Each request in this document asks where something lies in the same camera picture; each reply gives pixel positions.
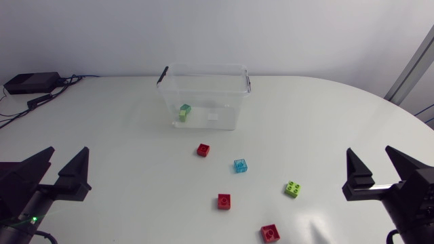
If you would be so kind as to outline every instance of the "translucent blue lego block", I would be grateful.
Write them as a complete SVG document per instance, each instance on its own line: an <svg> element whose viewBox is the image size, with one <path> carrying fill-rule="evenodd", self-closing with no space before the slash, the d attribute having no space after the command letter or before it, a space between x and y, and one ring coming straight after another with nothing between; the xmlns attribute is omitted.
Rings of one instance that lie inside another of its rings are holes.
<svg viewBox="0 0 434 244"><path fill-rule="evenodd" d="M233 161L233 166L235 167L235 172L242 173L247 171L247 164L244 159L238 159Z"/></svg>

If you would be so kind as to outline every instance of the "black electronic device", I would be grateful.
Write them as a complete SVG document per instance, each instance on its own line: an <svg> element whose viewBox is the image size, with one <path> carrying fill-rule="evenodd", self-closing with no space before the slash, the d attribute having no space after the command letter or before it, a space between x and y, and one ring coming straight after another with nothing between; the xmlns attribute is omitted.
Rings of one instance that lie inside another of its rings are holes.
<svg viewBox="0 0 434 244"><path fill-rule="evenodd" d="M375 186L372 172L349 148L347 150L347 182L342 187L348 201L379 200L389 213L396 230L406 244L434 243L434 167L390 147L386 152L401 181Z"/></svg>
<svg viewBox="0 0 434 244"><path fill-rule="evenodd" d="M92 189L87 147L59 171L54 185L39 184L53 152L49 147L20 163L0 163L0 244L28 244L55 200L83 201Z"/></svg>
<svg viewBox="0 0 434 244"><path fill-rule="evenodd" d="M57 72L19 74L4 87L10 94L50 93L56 88L59 78Z"/></svg>

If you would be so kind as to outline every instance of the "black cable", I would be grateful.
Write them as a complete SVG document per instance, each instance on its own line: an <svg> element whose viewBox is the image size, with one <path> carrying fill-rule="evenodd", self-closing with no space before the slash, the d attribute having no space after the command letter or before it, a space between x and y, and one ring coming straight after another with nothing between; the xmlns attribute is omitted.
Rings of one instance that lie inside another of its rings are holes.
<svg viewBox="0 0 434 244"><path fill-rule="evenodd" d="M393 235L398 234L398 230L392 230L387 234L386 244L393 244Z"/></svg>
<svg viewBox="0 0 434 244"><path fill-rule="evenodd" d="M434 106L434 104L431 105L431 106L426 107L424 110L420 111L419 113L416 113L414 116L419 115L420 113L424 112L424 111L425 111L426 109L428 109L428 108L431 108L432 106Z"/></svg>
<svg viewBox="0 0 434 244"><path fill-rule="evenodd" d="M35 235L42 236L43 238L49 239L52 244L58 244L56 239L49 233L37 230Z"/></svg>
<svg viewBox="0 0 434 244"><path fill-rule="evenodd" d="M5 93L5 87L3 87L3 96L0 98L0 102L2 101L2 99L6 98L6 93Z"/></svg>
<svg viewBox="0 0 434 244"><path fill-rule="evenodd" d="M4 120L0 121L0 122L7 121L3 125L0 125L0 129L4 128L6 125L9 125L10 123L12 123L12 121L14 121L16 119L19 119L20 117L23 117L23 116L27 115L32 110L35 110L36 108L38 108L38 107L40 107L40 106L42 106L42 105L44 105L44 104L46 104L48 102L51 102L54 98L57 98L60 94L62 94L64 91L66 91L66 89L68 89L68 87L70 87L72 85L75 85L77 82L79 82L80 80L82 80L86 76L89 76L89 77L99 77L97 75L72 75L71 77L63 78L64 81L69 80L69 82L67 82L66 84L64 84L64 86L62 87L62 89L58 93L53 94L52 98L50 98L49 100L46 100L46 101L44 101L44 102L42 102L40 104L36 104L36 106L34 108L31 108L31 109L29 108L27 110L22 111L21 113L16 113L15 115L4 115L6 117L12 117L12 116L15 116L15 117L13 117L11 119L4 119Z"/></svg>

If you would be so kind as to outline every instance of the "lime green lego block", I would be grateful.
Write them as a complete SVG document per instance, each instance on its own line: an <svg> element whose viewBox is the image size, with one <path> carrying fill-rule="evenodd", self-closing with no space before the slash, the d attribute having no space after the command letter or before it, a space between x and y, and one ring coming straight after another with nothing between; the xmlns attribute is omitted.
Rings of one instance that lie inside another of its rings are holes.
<svg viewBox="0 0 434 244"><path fill-rule="evenodd" d="M291 197L296 198L298 193L300 193L301 186L295 182L289 181L288 185L286 185L285 193L290 195Z"/></svg>
<svg viewBox="0 0 434 244"><path fill-rule="evenodd" d="M181 106L181 110L185 110L185 112L188 114L191 111L191 106L188 104L184 104Z"/></svg>
<svg viewBox="0 0 434 244"><path fill-rule="evenodd" d="M182 110L179 112L179 120L181 120L181 122L185 122L185 120L187 119L187 113L185 110Z"/></svg>

